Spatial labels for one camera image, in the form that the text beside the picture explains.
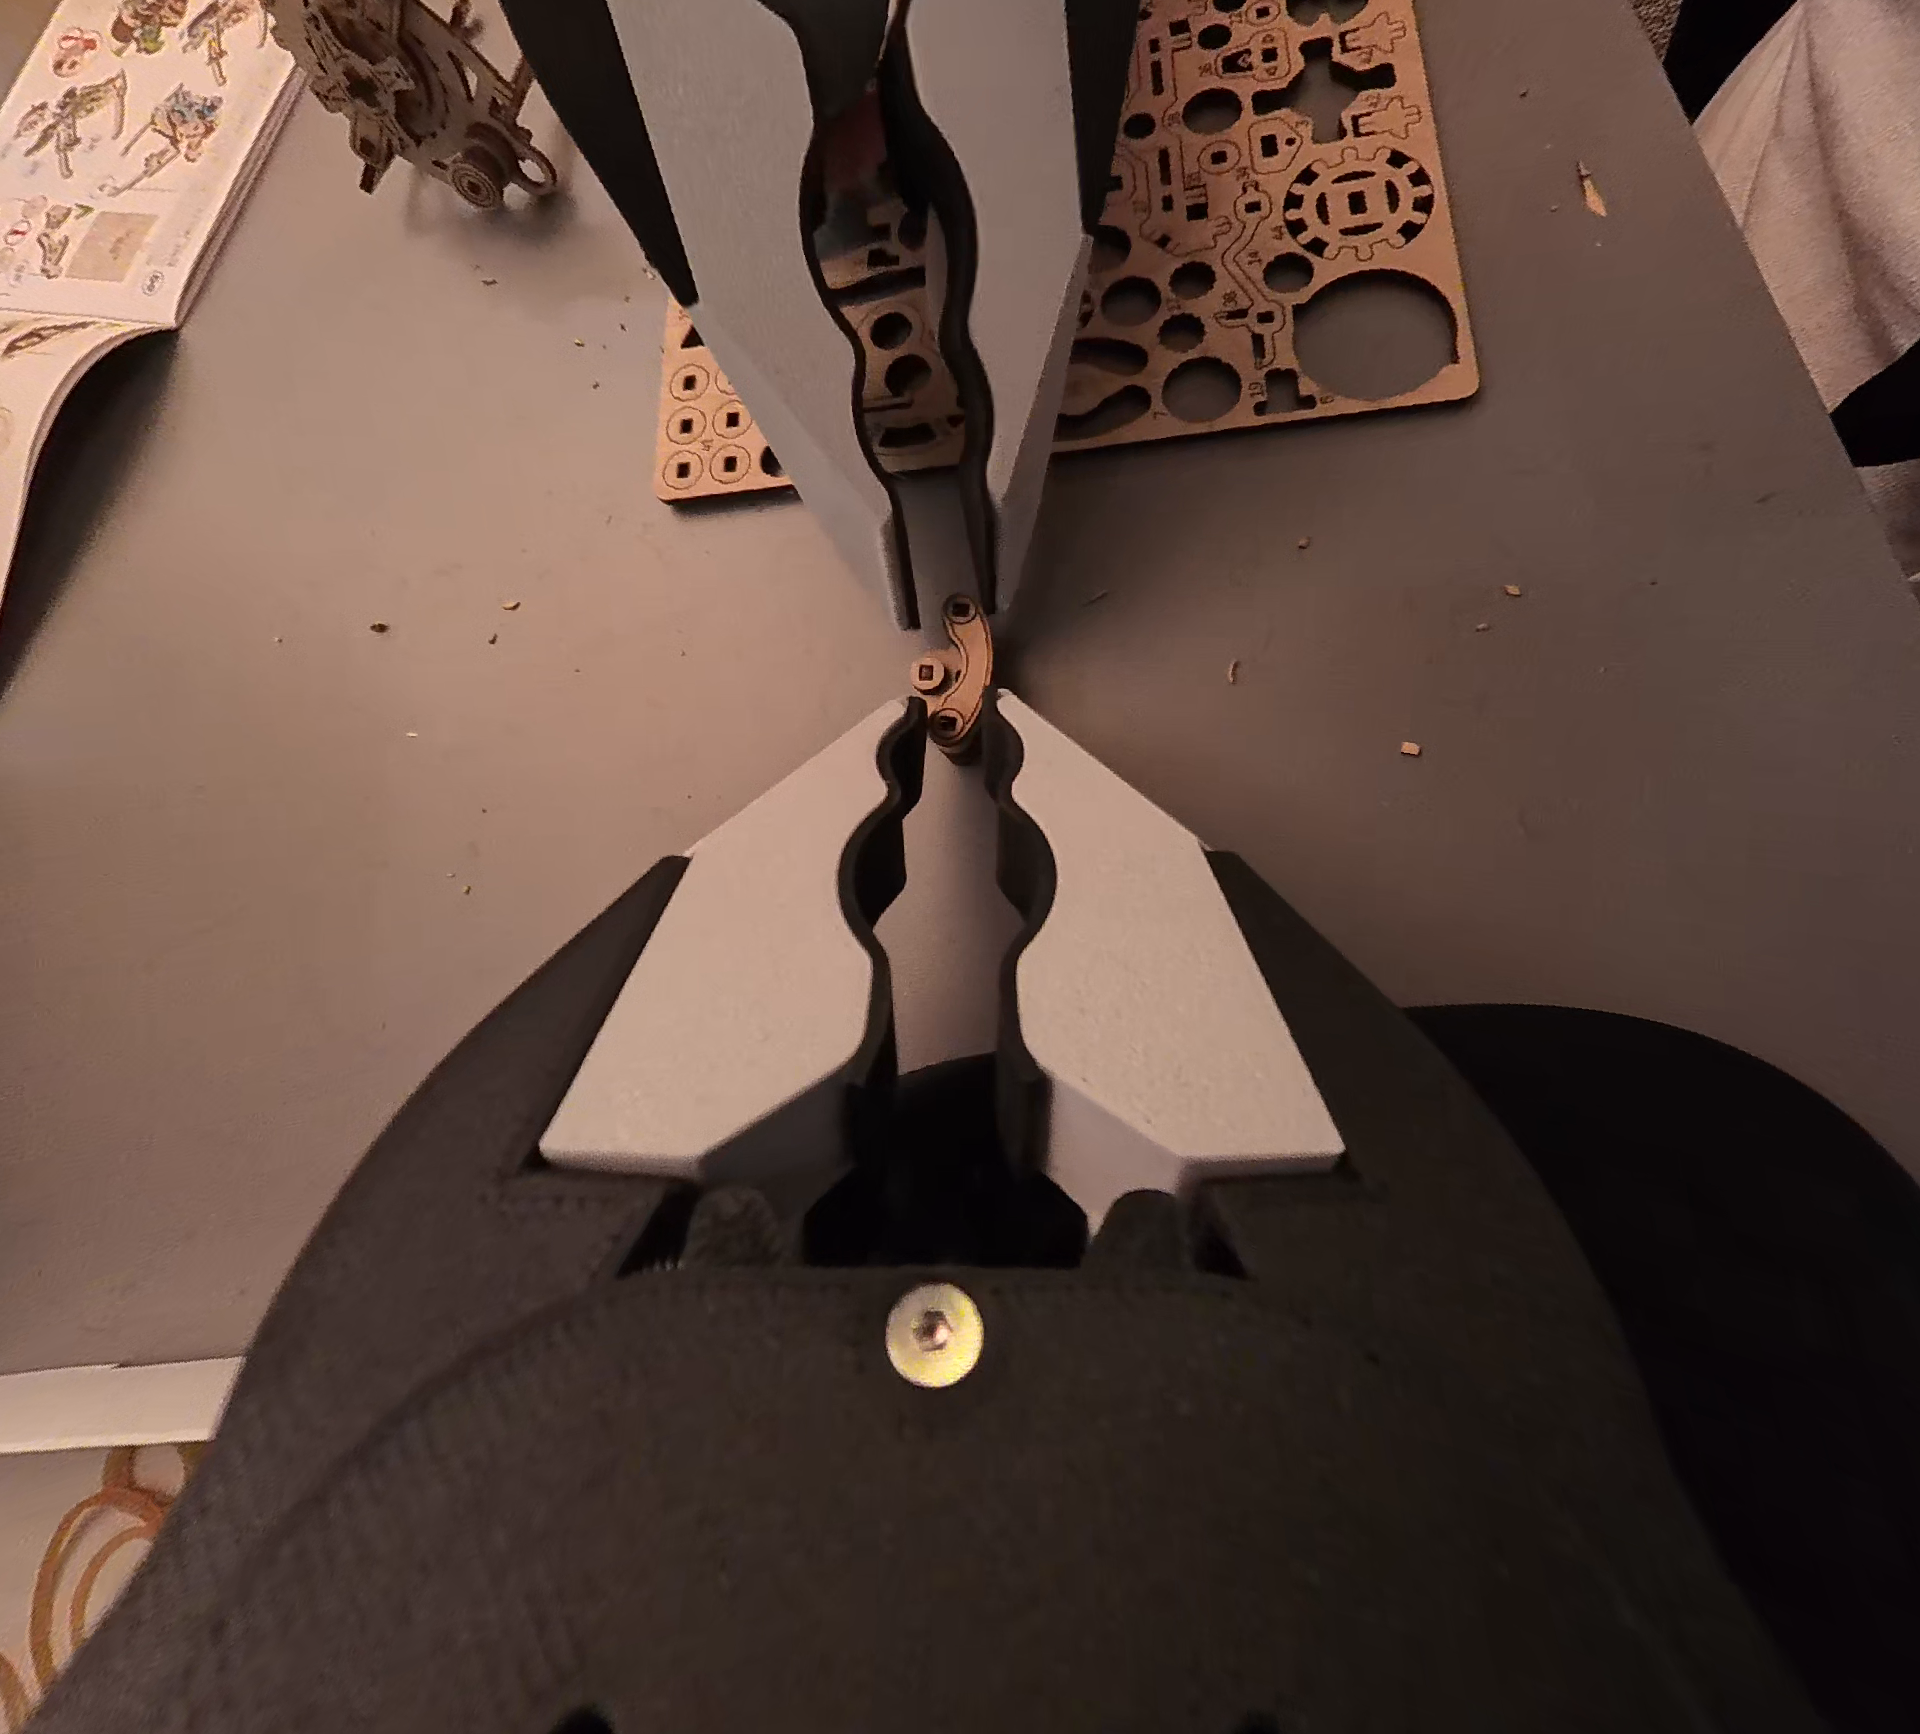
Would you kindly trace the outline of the partly built wooden model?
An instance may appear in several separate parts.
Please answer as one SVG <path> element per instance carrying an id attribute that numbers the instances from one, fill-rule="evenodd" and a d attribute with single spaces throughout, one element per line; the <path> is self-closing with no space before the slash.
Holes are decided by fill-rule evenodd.
<path id="1" fill-rule="evenodd" d="M 274 40 L 293 59 L 307 95 L 347 124 L 371 193 L 395 162 L 447 186 L 477 213 L 509 191 L 555 193 L 554 160 L 534 142 L 524 107 L 526 59 L 497 67 L 470 0 L 438 15 L 421 0 L 262 0 Z"/>

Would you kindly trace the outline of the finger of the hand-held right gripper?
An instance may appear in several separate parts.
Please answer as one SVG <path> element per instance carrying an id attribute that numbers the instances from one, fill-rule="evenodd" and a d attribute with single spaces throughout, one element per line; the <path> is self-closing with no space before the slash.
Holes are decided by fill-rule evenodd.
<path id="1" fill-rule="evenodd" d="M 761 0 L 604 3 L 691 277 L 681 306 L 839 559 L 912 632 L 897 500 L 857 421 L 859 352 L 804 229 L 804 47 Z"/>
<path id="2" fill-rule="evenodd" d="M 979 599 L 1010 617 L 1088 280 L 1066 0 L 909 0 L 912 128 L 943 250 L 940 348 Z"/>

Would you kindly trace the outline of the illustrated instruction booklet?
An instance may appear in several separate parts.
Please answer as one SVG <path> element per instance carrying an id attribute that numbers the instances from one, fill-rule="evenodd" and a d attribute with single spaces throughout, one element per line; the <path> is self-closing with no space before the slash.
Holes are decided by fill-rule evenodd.
<path id="1" fill-rule="evenodd" d="M 59 0 L 2 110 L 2 572 L 42 446 L 112 351 L 177 331 L 293 107 L 263 0 Z"/>

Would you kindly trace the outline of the pile of tan rubber bands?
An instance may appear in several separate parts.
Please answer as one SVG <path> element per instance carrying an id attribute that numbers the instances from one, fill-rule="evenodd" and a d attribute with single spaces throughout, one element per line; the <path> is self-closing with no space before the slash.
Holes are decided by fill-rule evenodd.
<path id="1" fill-rule="evenodd" d="M 2 1726 L 22 1730 L 147 1559 L 204 1442 L 2 1458 Z"/>

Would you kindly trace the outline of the laser-cut plywood parts sheet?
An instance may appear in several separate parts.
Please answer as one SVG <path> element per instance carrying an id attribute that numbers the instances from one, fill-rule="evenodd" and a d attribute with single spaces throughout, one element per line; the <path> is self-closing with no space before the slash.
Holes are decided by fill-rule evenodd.
<path id="1" fill-rule="evenodd" d="M 909 0 L 761 0 L 802 47 L 802 222 L 880 473 L 962 469 Z M 1412 0 L 1139 0 L 1054 450 L 1466 400 L 1477 367 Z M 790 487 L 674 317 L 662 498 Z"/>

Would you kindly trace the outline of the white cardboard box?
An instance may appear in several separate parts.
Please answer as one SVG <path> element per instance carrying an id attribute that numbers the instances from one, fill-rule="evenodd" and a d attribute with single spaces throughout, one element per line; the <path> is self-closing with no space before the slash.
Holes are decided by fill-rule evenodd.
<path id="1" fill-rule="evenodd" d="M 118 1444 L 208 1442 L 239 1359 L 84 1365 L 2 1379 L 2 1461 Z"/>

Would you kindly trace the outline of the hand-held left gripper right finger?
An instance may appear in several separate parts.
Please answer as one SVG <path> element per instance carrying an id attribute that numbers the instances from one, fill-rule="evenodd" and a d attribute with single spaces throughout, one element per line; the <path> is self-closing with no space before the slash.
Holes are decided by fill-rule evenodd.
<path id="1" fill-rule="evenodd" d="M 1098 1235 L 1131 1194 L 1331 1170 L 1342 1137 L 1212 850 L 1020 696 L 982 716 L 1011 1161 Z"/>

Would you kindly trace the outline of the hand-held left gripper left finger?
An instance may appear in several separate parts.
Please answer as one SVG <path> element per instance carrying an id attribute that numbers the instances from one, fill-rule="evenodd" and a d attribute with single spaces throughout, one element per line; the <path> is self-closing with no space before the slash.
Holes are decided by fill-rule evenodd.
<path id="1" fill-rule="evenodd" d="M 779 1246 L 897 1074 L 877 920 L 904 889 L 927 709 L 893 696 L 704 834 L 539 1137 L 574 1173 L 766 1203 Z"/>

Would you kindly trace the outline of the small curved wooden model part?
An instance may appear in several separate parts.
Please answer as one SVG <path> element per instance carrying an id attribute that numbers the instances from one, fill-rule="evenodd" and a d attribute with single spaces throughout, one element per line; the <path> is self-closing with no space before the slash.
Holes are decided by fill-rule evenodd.
<path id="1" fill-rule="evenodd" d="M 948 595 L 940 608 L 943 640 L 917 655 L 912 694 L 925 710 L 925 739 L 948 762 L 974 762 L 982 750 L 982 716 L 995 687 L 995 640 L 974 595 Z"/>

